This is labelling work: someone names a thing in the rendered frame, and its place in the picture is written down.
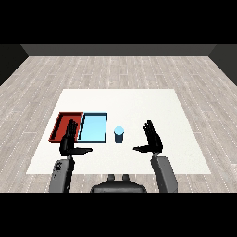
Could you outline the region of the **dark grey robot body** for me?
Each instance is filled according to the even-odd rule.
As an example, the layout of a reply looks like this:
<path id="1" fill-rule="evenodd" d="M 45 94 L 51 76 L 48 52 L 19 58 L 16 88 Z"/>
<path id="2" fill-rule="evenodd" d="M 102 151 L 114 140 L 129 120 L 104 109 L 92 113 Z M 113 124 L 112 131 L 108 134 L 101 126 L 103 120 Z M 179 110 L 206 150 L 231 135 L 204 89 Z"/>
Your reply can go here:
<path id="1" fill-rule="evenodd" d="M 115 181 L 115 175 L 109 174 L 106 182 L 96 184 L 91 193 L 146 193 L 143 185 L 130 181 L 128 174 L 122 175 L 122 181 Z"/>

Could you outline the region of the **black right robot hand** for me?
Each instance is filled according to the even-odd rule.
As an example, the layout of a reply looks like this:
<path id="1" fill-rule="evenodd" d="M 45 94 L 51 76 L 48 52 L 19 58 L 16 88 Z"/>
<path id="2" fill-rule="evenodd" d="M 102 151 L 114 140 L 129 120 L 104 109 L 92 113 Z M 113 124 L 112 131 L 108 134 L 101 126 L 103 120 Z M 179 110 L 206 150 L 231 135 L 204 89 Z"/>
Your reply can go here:
<path id="1" fill-rule="evenodd" d="M 146 135 L 148 145 L 134 147 L 135 151 L 141 153 L 153 153 L 160 154 L 163 150 L 163 144 L 160 136 L 156 133 L 155 127 L 151 120 L 148 120 L 144 125 L 143 129 Z"/>

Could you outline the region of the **red shallow open box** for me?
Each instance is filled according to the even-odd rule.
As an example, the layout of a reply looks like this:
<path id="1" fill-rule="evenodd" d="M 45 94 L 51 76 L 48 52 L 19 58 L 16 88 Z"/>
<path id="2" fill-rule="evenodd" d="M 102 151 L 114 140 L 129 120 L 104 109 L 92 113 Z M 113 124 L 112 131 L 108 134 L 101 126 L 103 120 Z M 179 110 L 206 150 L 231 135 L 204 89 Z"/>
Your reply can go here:
<path id="1" fill-rule="evenodd" d="M 49 137 L 49 142 L 51 143 L 61 142 L 61 139 L 65 135 L 67 126 L 71 119 L 78 124 L 76 134 L 74 137 L 74 141 L 77 141 L 82 116 L 83 116 L 82 112 L 60 112 L 57 116 L 56 123 Z"/>

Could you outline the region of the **small blue can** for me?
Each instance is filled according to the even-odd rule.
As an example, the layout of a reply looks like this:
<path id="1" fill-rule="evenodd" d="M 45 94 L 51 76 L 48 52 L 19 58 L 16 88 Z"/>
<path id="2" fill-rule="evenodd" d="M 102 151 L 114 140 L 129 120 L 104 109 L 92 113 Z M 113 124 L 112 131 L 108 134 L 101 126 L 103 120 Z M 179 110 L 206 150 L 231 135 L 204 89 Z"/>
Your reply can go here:
<path id="1" fill-rule="evenodd" d="M 116 143 L 122 143 L 123 142 L 124 129 L 121 126 L 117 126 L 114 129 L 114 134 L 115 134 L 115 142 Z"/>

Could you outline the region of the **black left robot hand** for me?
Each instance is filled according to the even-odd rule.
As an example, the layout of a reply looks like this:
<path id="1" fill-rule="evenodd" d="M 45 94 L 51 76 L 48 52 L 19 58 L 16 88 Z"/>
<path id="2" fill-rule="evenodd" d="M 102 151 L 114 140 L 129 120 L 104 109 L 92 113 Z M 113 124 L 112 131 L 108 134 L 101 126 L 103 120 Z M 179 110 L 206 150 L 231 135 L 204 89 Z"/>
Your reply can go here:
<path id="1" fill-rule="evenodd" d="M 92 148 L 74 147 L 77 127 L 78 124 L 71 119 L 67 125 L 65 135 L 62 137 L 59 146 L 59 152 L 62 156 L 85 155 L 86 153 L 93 151 Z"/>

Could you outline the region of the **light blue shallow open box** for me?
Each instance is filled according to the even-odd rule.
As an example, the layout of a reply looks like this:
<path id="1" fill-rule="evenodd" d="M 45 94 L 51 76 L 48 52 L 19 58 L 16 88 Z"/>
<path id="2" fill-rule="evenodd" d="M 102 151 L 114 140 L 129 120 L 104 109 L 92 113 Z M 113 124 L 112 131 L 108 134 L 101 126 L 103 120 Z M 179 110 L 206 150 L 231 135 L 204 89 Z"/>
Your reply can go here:
<path id="1" fill-rule="evenodd" d="M 106 141 L 106 112 L 85 112 L 82 117 L 78 142 L 104 143 Z"/>

